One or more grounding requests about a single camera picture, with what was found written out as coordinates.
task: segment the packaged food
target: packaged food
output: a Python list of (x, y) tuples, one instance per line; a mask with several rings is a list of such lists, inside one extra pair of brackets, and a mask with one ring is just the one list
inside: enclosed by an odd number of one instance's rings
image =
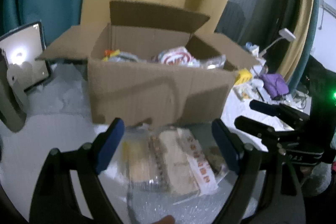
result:
[(199, 187), (190, 167), (187, 154), (180, 143), (175, 128), (163, 130), (158, 139), (161, 143), (163, 164), (167, 170), (168, 188), (175, 195), (199, 194)]
[(105, 57), (102, 59), (105, 62), (145, 62), (138, 58), (138, 56), (129, 52), (120, 50), (105, 50)]
[(250, 85), (241, 84), (233, 87), (234, 92), (241, 101), (253, 99), (253, 92)]
[(146, 128), (133, 128), (131, 131), (129, 139), (123, 143), (126, 177), (131, 188), (154, 192), (167, 191), (167, 175), (162, 172), (149, 131)]
[(218, 146), (208, 147), (204, 151), (206, 159), (209, 161), (211, 169), (213, 170), (217, 184), (226, 176), (229, 172), (227, 163), (224, 160)]
[(166, 65), (180, 65), (203, 69), (222, 69), (225, 65), (226, 56), (223, 54), (205, 60), (197, 60), (185, 47), (177, 47), (161, 52), (158, 56), (154, 57), (152, 61)]
[(198, 140), (194, 139), (189, 129), (177, 128), (181, 144), (199, 187), (200, 195), (213, 194), (218, 185), (211, 166), (206, 159)]
[(195, 59), (185, 47), (177, 47), (161, 52), (153, 58), (154, 62), (166, 65), (180, 65), (187, 67), (200, 67), (200, 62)]

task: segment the tablet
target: tablet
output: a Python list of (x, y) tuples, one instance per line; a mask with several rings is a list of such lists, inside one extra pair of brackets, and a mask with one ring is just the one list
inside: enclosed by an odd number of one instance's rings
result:
[(46, 61), (36, 61), (45, 49), (41, 22), (20, 26), (0, 37), (8, 68), (17, 76), (24, 91), (39, 85), (51, 75)]

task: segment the purple cloth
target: purple cloth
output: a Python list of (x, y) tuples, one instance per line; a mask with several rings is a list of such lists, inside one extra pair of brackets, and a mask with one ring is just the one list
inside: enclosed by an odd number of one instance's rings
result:
[(263, 74), (259, 78), (264, 81), (264, 88), (272, 99), (289, 93), (288, 86), (281, 74)]

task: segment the cardboard box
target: cardboard box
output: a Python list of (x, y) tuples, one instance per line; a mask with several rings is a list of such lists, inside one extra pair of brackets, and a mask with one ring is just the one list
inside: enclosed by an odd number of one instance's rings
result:
[[(212, 121), (222, 114), (236, 70), (257, 61), (222, 34), (196, 35), (209, 16), (180, 8), (127, 1), (110, 2), (111, 23), (72, 26), (39, 59), (88, 60), (92, 121), (126, 125)], [(224, 70), (156, 63), (103, 62), (106, 49), (150, 60), (185, 46), (197, 59), (226, 55)]]

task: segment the red and white packaging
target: red and white packaging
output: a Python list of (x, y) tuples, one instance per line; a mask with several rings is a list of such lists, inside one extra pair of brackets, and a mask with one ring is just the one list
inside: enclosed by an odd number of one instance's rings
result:
[(195, 59), (185, 47), (177, 47), (161, 52), (153, 61), (166, 65), (182, 65), (199, 67), (200, 62)]
[(218, 189), (215, 174), (213, 173), (209, 162), (206, 160), (198, 140), (194, 138), (189, 129), (177, 128), (181, 143), (198, 183), (200, 194), (211, 195)]

